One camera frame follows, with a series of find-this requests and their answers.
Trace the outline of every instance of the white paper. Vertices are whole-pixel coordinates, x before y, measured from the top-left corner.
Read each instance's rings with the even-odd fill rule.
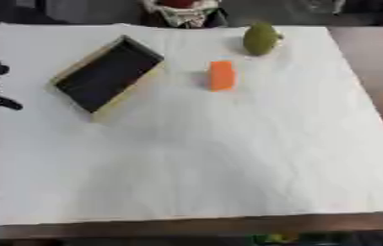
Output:
[[[278,27],[268,56],[244,28],[0,25],[0,225],[383,211],[383,122],[326,28]],[[48,86],[128,35],[165,56],[101,123]],[[234,90],[210,92],[212,61]]]

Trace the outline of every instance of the orange cube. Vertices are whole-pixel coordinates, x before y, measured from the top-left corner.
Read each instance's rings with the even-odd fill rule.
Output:
[[[231,61],[210,63],[210,90],[231,89],[234,86],[234,70]]]

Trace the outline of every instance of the wooden table edge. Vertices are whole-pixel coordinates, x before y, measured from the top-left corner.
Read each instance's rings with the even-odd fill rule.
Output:
[[[0,239],[126,237],[172,235],[250,235],[383,230],[383,212],[304,214],[138,222],[0,226]]]

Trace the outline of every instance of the green fruit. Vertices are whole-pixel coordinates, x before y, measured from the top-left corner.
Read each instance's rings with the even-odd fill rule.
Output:
[[[271,52],[280,38],[282,36],[271,24],[260,22],[253,24],[246,31],[243,44],[251,55],[261,56]]]

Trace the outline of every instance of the white table surface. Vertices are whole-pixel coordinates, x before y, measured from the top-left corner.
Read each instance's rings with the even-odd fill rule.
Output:
[[[25,106],[0,111],[0,225],[383,211],[383,123],[327,30],[278,28],[263,58],[244,30],[0,26]],[[122,34],[165,66],[91,123],[48,81]],[[232,91],[202,86],[218,60]]]

